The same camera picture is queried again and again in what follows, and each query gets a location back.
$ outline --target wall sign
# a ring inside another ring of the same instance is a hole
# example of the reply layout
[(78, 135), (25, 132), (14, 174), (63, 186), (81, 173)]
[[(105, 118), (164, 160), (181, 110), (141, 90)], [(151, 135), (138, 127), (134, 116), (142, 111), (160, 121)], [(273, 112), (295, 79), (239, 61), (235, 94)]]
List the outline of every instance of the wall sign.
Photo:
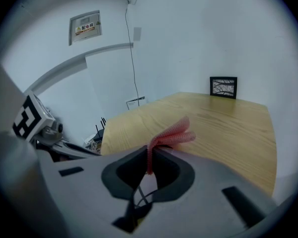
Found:
[(88, 32), (88, 31), (94, 30), (94, 29), (95, 29), (94, 22), (91, 22), (91, 23), (77, 27), (75, 29), (75, 35), (79, 35), (81, 33)]

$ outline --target picture frame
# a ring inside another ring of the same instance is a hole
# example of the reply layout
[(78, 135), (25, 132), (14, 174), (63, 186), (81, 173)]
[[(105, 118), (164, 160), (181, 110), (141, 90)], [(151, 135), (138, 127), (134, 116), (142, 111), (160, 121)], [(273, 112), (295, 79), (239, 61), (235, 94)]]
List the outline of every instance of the picture frame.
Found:
[(210, 77), (210, 95), (236, 99), (237, 77)]

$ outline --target red cloth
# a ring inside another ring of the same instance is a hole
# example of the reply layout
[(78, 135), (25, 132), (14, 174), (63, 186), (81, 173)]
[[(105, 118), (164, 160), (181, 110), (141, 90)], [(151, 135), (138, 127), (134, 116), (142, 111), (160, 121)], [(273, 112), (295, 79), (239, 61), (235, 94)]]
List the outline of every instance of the red cloth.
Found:
[(190, 126), (190, 121), (187, 116), (180, 119), (174, 125), (165, 129), (163, 132), (155, 136), (147, 146), (147, 173), (152, 174), (152, 149), (156, 145), (174, 145), (193, 141), (195, 139), (194, 132), (185, 132)]

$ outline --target gray surface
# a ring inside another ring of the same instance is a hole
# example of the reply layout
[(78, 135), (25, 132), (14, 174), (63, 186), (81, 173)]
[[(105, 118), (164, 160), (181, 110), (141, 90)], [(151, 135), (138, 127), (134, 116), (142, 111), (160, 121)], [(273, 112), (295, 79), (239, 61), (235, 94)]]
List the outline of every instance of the gray surface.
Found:
[(57, 142), (59, 142), (62, 138), (63, 137), (61, 136), (61, 138), (58, 138), (58, 139), (47, 139), (47, 138), (42, 137), (40, 134), (36, 134), (33, 136), (32, 139), (38, 140), (43, 145), (52, 146), (52, 145), (56, 144)]
[(57, 144), (54, 144), (51, 149), (59, 154), (64, 154), (69, 156), (71, 159), (80, 159), (80, 158), (93, 158), (94, 156), (98, 156), (98, 154), (86, 149), (86, 151), (90, 152), (91, 154), (86, 154), (81, 151), (73, 150), (67, 146), (65, 146), (66, 142), (58, 142)]
[[(112, 225), (125, 214), (128, 202), (111, 197), (101, 181), (108, 164), (136, 149), (118, 154), (54, 163), (45, 151), (35, 151), (20, 139), (0, 135), (0, 187), (27, 223), (45, 237), (231, 237), (245, 231), (221, 190), (236, 186), (262, 212), (269, 214), (274, 202), (228, 167), (205, 158), (164, 148), (191, 164), (192, 187), (179, 199), (154, 203), (132, 234)], [(82, 167), (84, 171), (62, 177), (60, 170)], [(264, 229), (276, 218), (259, 223)], [(247, 231), (251, 237), (260, 228)]]
[(0, 132), (12, 129), (14, 118), (25, 101), (25, 96), (0, 65)]

